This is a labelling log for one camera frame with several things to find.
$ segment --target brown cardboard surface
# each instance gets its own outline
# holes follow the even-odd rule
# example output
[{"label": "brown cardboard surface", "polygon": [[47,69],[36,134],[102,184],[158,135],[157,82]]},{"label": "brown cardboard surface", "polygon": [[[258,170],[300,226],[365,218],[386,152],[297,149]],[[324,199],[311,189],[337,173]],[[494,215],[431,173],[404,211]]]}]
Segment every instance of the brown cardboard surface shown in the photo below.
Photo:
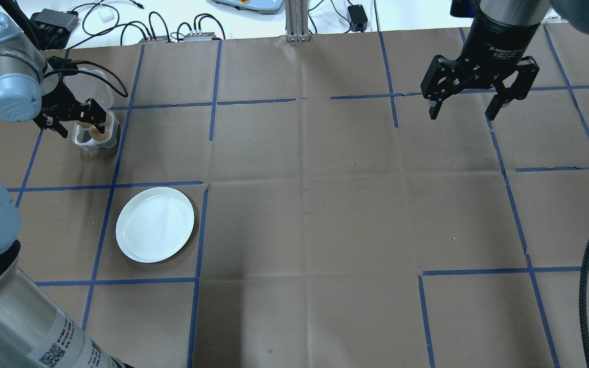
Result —
[{"label": "brown cardboard surface", "polygon": [[[492,93],[460,94],[431,121],[419,82],[460,49],[421,30],[74,51],[135,95],[110,151],[0,124],[21,267],[73,317],[91,292],[87,331],[135,366],[584,366],[589,37],[540,28],[526,100],[488,122]],[[140,265],[115,223],[154,186],[196,229]]]}]

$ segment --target power adapter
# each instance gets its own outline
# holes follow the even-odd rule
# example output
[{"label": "power adapter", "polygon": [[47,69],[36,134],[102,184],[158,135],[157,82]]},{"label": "power adapter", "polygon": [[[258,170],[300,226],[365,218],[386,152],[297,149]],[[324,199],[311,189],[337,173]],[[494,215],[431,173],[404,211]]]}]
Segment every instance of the power adapter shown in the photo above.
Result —
[{"label": "power adapter", "polygon": [[367,28],[367,14],[362,5],[350,5],[347,7],[347,19],[351,22],[351,31],[364,32]]}]

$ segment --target blue painter's tape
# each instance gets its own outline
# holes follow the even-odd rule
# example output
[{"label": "blue painter's tape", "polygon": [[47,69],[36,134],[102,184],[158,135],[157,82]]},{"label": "blue painter's tape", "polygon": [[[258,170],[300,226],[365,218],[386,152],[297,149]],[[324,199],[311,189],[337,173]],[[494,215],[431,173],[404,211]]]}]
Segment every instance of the blue painter's tape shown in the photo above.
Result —
[{"label": "blue painter's tape", "polygon": [[217,108],[217,89],[219,87],[219,65],[222,60],[222,41],[217,44],[217,61],[215,61],[215,84],[213,84],[213,110],[211,111],[211,128],[208,133],[208,140],[212,141],[215,135],[215,112]]},{"label": "blue painter's tape", "polygon": [[182,284],[195,282],[194,277],[179,278],[133,278],[122,280],[96,280],[95,285],[140,285],[140,284]]},{"label": "blue painter's tape", "polygon": [[175,186],[200,186],[203,181],[157,181],[157,182],[131,182],[129,184],[115,184],[115,188],[141,188],[141,187],[175,187]]},{"label": "blue painter's tape", "polygon": [[110,193],[108,194],[108,202],[106,203],[106,212],[103,217],[103,224],[101,225],[101,233],[99,237],[99,245],[97,247],[97,253],[94,259],[94,266],[92,266],[92,276],[90,278],[90,284],[88,289],[88,298],[86,299],[86,308],[83,313],[83,321],[81,324],[82,329],[86,329],[88,326],[89,309],[92,303],[92,293],[94,291],[95,280],[97,279],[97,271],[99,269],[99,262],[101,258],[101,249],[103,248],[103,239],[106,235],[106,228],[108,226],[108,217],[110,216],[110,207],[112,205],[112,198],[115,195],[115,184],[117,183],[117,174],[120,170],[120,163],[122,160],[122,153],[124,153],[124,142],[126,140],[126,132],[129,126],[129,120],[131,118],[131,107],[133,106],[133,99],[135,98],[135,91],[138,87],[138,77],[140,76],[140,70],[142,68],[142,59],[145,55],[145,45],[140,46],[140,56],[138,57],[138,67],[135,69],[135,77],[133,78],[133,89],[131,89],[131,95],[129,96],[129,103],[126,111],[126,119],[124,121],[124,127],[120,137],[119,148],[117,151],[117,161],[115,163],[115,170],[112,173],[112,182],[110,183]]},{"label": "blue painter's tape", "polygon": [[435,368],[435,358],[433,357],[433,343],[431,340],[431,328],[428,325],[428,310],[426,308],[426,294],[424,293],[424,282],[418,277],[419,284],[419,301],[421,303],[421,318],[424,323],[424,334],[426,335],[426,350],[428,353],[428,366]]},{"label": "blue painter's tape", "polygon": [[247,101],[225,101],[218,102],[217,105],[253,105],[255,103],[281,103],[296,101],[296,98],[276,98],[273,100],[247,100]]},{"label": "blue painter's tape", "polygon": [[560,70],[560,74],[561,74],[561,76],[563,76],[563,80],[565,81],[565,85],[567,86],[568,91],[570,92],[570,97],[572,99],[572,103],[574,103],[574,107],[576,108],[577,112],[579,113],[579,117],[581,120],[581,124],[583,126],[583,130],[585,130],[585,133],[587,135],[587,139],[589,140],[589,127],[587,126],[587,121],[585,119],[585,116],[583,115],[583,112],[580,110],[579,103],[577,102],[577,98],[574,95],[574,91],[572,89],[572,86],[570,85],[570,80],[568,79],[568,75],[565,72],[565,68],[563,67],[563,64],[561,63],[560,59],[558,58],[558,52],[556,52],[556,48],[554,47],[554,42],[551,41],[551,35],[549,34],[549,30],[547,30],[547,26],[544,27],[544,30],[545,30],[545,38],[547,39],[547,43],[549,44],[549,49],[551,50],[551,53],[554,56],[554,60],[556,60],[556,64],[558,65],[558,69]]},{"label": "blue painter's tape", "polygon": [[490,274],[524,274],[528,268],[486,268],[473,270],[434,270],[424,271],[422,275],[490,275]]}]

